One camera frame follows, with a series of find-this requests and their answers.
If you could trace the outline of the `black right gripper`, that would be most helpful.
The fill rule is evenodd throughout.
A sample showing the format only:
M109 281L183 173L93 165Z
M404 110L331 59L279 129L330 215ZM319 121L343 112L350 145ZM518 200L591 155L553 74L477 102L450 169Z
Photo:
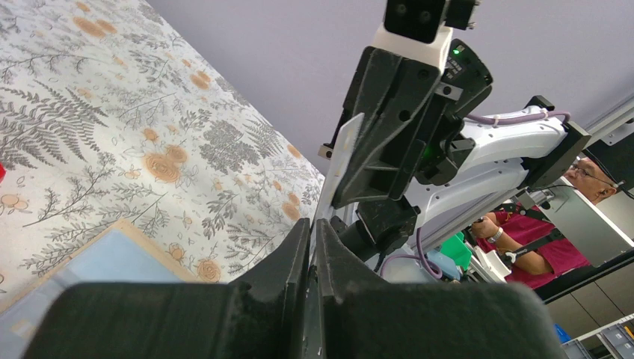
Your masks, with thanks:
M362 114L334 208L357 203L359 218L339 237L348 248L398 248L413 233L421 206L410 204L412 180L444 185L474 142L464 118L491 92L493 79L468 47L445 70L368 46L363 50L342 117Z

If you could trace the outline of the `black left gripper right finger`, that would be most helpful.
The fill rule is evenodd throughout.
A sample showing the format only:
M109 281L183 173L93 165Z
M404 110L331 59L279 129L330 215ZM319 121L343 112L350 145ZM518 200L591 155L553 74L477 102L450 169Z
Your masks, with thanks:
M390 283L315 224L324 358L563 358L547 309L500 283Z

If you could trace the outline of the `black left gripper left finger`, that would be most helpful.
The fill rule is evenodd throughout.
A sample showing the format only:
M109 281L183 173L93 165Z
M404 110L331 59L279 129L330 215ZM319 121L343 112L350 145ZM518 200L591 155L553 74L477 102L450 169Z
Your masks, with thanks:
M81 283L44 316L26 358L300 358L310 221L226 284Z

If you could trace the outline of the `beige card holder wallet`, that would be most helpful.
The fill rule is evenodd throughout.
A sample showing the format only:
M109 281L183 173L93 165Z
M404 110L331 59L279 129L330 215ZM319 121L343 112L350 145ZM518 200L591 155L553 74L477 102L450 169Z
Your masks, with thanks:
M195 280L140 229L118 220L1 306L1 357L21 358L52 302L75 284Z

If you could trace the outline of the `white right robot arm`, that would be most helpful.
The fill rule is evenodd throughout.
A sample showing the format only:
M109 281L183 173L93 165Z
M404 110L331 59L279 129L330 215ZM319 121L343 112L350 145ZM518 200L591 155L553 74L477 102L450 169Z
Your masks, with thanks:
M345 99L317 222L357 206L364 248L398 247L417 229L433 248L517 192L557 180L588 133L537 106L520 123L469 119L491 84L451 34L373 41Z

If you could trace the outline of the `person in red shirt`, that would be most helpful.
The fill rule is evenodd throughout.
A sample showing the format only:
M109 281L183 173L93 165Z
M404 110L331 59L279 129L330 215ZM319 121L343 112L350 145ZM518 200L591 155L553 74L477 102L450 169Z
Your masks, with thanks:
M618 192L617 183L589 158L582 158L564 177L590 202L597 205ZM471 225L476 245L484 253L515 251L550 234L555 226L516 212L489 212ZM566 238L540 246L516 259L507 282L537 289L590 262Z

